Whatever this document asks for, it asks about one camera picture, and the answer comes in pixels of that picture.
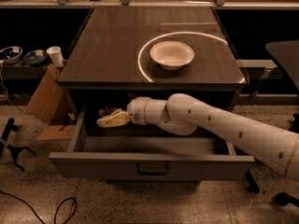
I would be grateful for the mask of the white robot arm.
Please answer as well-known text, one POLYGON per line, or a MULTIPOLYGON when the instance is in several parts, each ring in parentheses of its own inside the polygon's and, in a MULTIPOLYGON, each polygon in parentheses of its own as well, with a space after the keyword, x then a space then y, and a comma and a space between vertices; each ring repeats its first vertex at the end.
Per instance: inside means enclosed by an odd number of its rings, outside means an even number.
POLYGON ((96 121, 101 128, 155 125, 177 135, 190 135, 201 127, 232 143, 288 178, 299 180, 299 134, 248 119, 175 93, 166 100, 137 97, 127 108, 116 109, 96 121))

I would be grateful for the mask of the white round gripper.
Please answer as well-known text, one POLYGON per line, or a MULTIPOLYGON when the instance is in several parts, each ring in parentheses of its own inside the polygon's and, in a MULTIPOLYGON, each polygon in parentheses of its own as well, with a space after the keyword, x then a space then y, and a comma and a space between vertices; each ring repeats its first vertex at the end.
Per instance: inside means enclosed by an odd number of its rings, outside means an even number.
POLYGON ((120 127, 126 125, 129 121, 137 125, 147 125, 145 109, 149 100, 149 97, 137 97, 127 105, 128 113, 120 108, 116 109, 111 114, 98 119, 96 124, 101 128, 120 127))

